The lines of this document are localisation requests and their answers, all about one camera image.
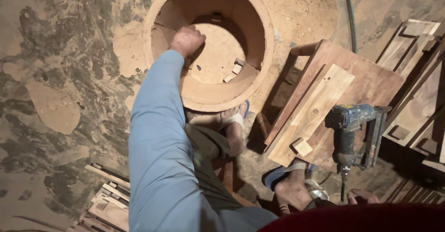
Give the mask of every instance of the wooden chair leg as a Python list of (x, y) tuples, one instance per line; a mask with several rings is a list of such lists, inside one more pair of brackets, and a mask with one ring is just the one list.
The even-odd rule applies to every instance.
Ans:
[(318, 43), (319, 42), (315, 42), (311, 44), (292, 47), (291, 54), (293, 56), (311, 56), (313, 53), (315, 53)]

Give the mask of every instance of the bare foot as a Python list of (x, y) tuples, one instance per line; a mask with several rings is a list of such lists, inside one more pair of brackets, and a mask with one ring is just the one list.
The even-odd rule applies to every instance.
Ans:
[[(298, 162), (304, 161), (296, 159), (294, 164)], [(303, 211), (304, 208), (312, 201), (311, 195), (309, 195), (308, 190), (304, 186), (303, 169), (292, 170), (288, 177), (277, 183), (275, 186), (275, 194), (277, 195), (277, 200), (280, 207), (292, 205), (299, 211)]]
[[(239, 110), (239, 114), (244, 118), (244, 113), (248, 108), (248, 104), (243, 102), (242, 104), (231, 108), (229, 110), (221, 112), (221, 121), (224, 122), (230, 116), (236, 115)], [(226, 132), (227, 140), (230, 145), (230, 154), (229, 156), (236, 157), (241, 155), (244, 145), (242, 144), (242, 126), (238, 122), (232, 122), (229, 125), (224, 127)]]

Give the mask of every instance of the wooden block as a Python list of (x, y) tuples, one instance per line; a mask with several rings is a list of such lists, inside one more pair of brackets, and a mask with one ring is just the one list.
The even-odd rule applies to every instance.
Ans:
[(228, 83), (231, 79), (235, 78), (236, 74), (231, 73), (226, 78), (224, 78), (223, 82)]
[(428, 161), (428, 160), (423, 160), (422, 164), (432, 167), (434, 169), (437, 169), (439, 171), (445, 172), (445, 165), (443, 165), (442, 163), (438, 163), (438, 162), (434, 162), (434, 161)]
[(112, 188), (117, 188), (118, 185), (116, 183), (110, 182), (108, 185), (110, 185)]
[(312, 151), (311, 146), (305, 141), (303, 138), (298, 138), (293, 144), (292, 147), (298, 152), (299, 155), (305, 156), (309, 152)]
[(389, 132), (389, 135), (398, 139), (398, 140), (403, 140), (409, 135), (409, 130), (407, 130), (404, 127), (401, 127), (399, 125), (396, 125)]
[(436, 43), (437, 43), (436, 40), (428, 41), (428, 42), (426, 43), (426, 45), (423, 47), (422, 51), (423, 51), (423, 52), (430, 52), (431, 49), (432, 49), (432, 47), (434, 47), (434, 45), (436, 45)]
[(288, 167), (295, 158), (290, 148), (297, 138), (308, 139), (355, 76), (335, 64), (322, 67), (286, 124), (268, 146), (267, 158)]
[(239, 64), (235, 64), (235, 67), (232, 70), (232, 73), (238, 75), (241, 72), (242, 66)]
[(101, 165), (99, 165), (97, 163), (94, 163), (92, 166), (97, 168), (97, 169), (99, 169), (99, 170), (102, 170), (102, 168), (103, 168)]
[(430, 152), (431, 154), (435, 154), (437, 152), (437, 142), (432, 139), (425, 138), (420, 142), (420, 148)]
[(91, 171), (93, 171), (95, 173), (98, 173), (99, 175), (101, 175), (101, 176), (103, 176), (105, 178), (108, 178), (112, 182), (115, 182), (117, 184), (122, 185), (123, 187), (125, 187), (127, 189), (130, 189), (130, 183), (129, 182), (126, 182), (126, 181), (124, 181), (124, 180), (122, 180), (122, 179), (120, 179), (120, 178), (118, 178), (118, 177), (116, 177), (114, 175), (111, 175), (111, 174), (109, 174), (107, 172), (104, 172), (104, 171), (99, 170), (99, 169), (97, 169), (95, 167), (92, 167), (91, 165), (87, 165), (87, 166), (85, 166), (85, 168), (87, 170), (91, 170)]

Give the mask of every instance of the dirt floor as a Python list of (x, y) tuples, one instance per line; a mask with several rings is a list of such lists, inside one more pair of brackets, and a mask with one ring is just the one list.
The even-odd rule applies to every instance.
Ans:
[[(84, 170), (88, 163), (128, 177), (129, 110), (147, 68), (142, 23), (152, 2), (0, 0), (0, 229), (57, 231), (14, 216), (67, 228), (104, 182)], [(261, 110), (271, 121), (276, 117), (306, 62), (298, 58), (276, 84), (289, 46), (329, 39), (349, 48), (351, 38), (345, 0), (263, 2), (275, 52), (263, 85), (249, 98), (247, 149), (237, 158), (234, 189), (267, 202), (273, 193), (261, 176), (275, 164), (260, 153), (263, 137), (254, 118)], [(445, 0), (353, 0), (353, 7), (358, 53), (371, 61), (403, 21), (445, 23)], [(391, 146), (382, 147), (383, 154)], [(320, 169), (315, 179), (327, 176)], [(347, 188), (382, 197), (398, 177), (393, 164), (380, 160), (372, 170), (353, 170)], [(322, 186), (340, 202), (337, 175)]]

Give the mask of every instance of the stack of wooden pieces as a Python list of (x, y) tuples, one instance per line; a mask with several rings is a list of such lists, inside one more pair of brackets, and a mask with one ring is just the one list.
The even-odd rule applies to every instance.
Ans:
[(116, 177), (98, 164), (87, 165), (88, 170), (110, 179), (91, 200), (86, 214), (67, 231), (90, 232), (128, 232), (128, 206), (130, 202), (130, 183)]
[(445, 172), (445, 38), (434, 37), (440, 23), (401, 24), (377, 63), (406, 81), (392, 101), (384, 137), (429, 158), (425, 165)]

